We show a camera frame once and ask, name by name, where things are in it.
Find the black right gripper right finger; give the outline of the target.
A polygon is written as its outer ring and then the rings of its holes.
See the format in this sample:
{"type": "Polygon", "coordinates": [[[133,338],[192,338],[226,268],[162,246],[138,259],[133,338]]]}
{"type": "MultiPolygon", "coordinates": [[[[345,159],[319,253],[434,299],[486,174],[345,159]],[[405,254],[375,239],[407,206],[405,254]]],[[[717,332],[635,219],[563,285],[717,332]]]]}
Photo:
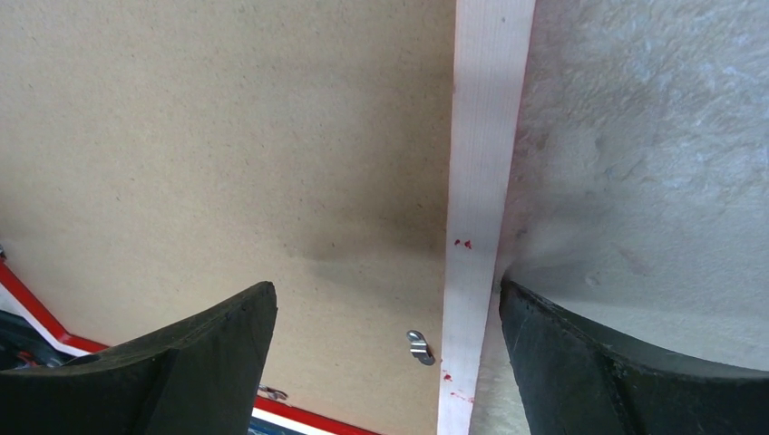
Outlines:
{"type": "Polygon", "coordinates": [[[534,434],[765,434],[768,374],[643,342],[510,280],[501,329],[534,434]]]}

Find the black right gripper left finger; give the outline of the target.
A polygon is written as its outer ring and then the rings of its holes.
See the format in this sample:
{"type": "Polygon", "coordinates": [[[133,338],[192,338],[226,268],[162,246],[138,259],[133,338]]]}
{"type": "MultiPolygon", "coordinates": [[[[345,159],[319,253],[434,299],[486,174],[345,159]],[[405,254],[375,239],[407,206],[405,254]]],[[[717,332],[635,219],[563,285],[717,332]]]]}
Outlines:
{"type": "Polygon", "coordinates": [[[1,374],[4,434],[244,434],[277,318],[257,283],[58,367],[1,374]]]}

